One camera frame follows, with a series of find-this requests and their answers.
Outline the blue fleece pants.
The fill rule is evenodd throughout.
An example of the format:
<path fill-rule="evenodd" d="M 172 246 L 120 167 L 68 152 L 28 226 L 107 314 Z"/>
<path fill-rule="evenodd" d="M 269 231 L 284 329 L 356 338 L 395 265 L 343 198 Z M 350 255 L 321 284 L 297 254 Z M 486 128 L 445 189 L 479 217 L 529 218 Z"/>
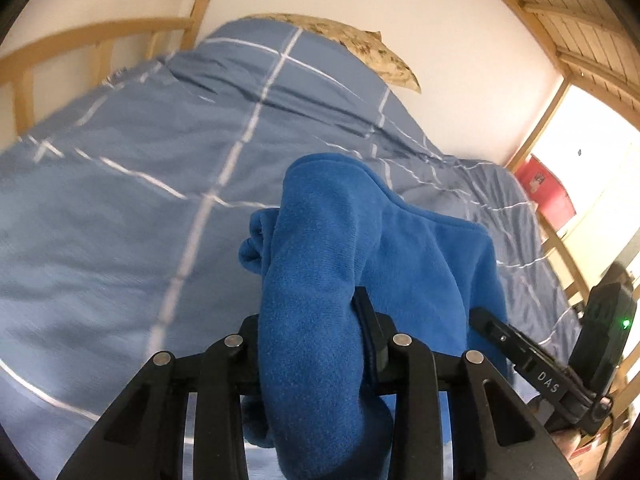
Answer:
<path fill-rule="evenodd" d="M 277 208 L 256 211 L 240 249 L 262 279 L 258 367 L 265 431 L 289 479 L 377 479 L 392 438 L 392 399 L 367 382 L 352 296 L 431 350 L 506 359 L 469 326 L 483 307 L 506 317 L 484 228 L 405 203 L 369 167 L 337 154 L 293 162 Z"/>

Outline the red storage box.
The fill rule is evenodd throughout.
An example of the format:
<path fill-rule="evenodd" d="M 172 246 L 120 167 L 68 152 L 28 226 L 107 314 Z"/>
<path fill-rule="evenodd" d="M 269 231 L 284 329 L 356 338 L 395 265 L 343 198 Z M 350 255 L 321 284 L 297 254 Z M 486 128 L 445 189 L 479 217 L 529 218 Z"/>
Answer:
<path fill-rule="evenodd" d="M 562 230 L 575 217 L 565 186 L 536 156 L 529 156 L 515 171 L 515 177 L 555 231 Z"/>

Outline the blue checked duvet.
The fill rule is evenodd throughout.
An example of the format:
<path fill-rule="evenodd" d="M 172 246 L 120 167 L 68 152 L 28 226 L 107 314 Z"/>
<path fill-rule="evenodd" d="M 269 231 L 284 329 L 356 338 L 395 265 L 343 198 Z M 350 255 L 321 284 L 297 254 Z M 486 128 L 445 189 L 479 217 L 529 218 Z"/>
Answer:
<path fill-rule="evenodd" d="M 1 423 L 36 476 L 58 475 L 153 353 L 199 352 L 257 310 L 250 215 L 322 152 L 488 229 L 510 322 L 568 359 L 578 319 L 518 181 L 439 151 L 339 44 L 244 18 L 108 77 L 1 156 Z"/>

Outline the beige patterned pillow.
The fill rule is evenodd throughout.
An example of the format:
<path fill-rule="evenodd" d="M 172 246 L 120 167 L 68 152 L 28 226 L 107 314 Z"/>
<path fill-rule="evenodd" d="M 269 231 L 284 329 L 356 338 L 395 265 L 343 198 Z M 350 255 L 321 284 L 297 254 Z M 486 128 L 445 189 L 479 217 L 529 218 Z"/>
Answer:
<path fill-rule="evenodd" d="M 418 77 L 398 54 L 384 44 L 380 32 L 371 32 L 328 18 L 304 14 L 262 13 L 249 15 L 248 18 L 288 23 L 305 32 L 336 42 L 377 73 L 386 84 L 416 93 L 422 92 Z"/>

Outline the wooden bunk bed frame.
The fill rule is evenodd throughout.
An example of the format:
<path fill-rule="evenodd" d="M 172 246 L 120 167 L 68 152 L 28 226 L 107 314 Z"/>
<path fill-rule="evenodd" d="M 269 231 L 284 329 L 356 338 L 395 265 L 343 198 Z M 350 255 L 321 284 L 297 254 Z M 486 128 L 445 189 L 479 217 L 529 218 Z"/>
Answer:
<path fill-rule="evenodd" d="M 1 156 L 108 77 L 262 13 L 380 32 L 422 92 L 387 85 L 439 151 L 509 174 L 526 129 L 573 89 L 639 119 L 639 46 L 605 0 L 12 0 Z"/>

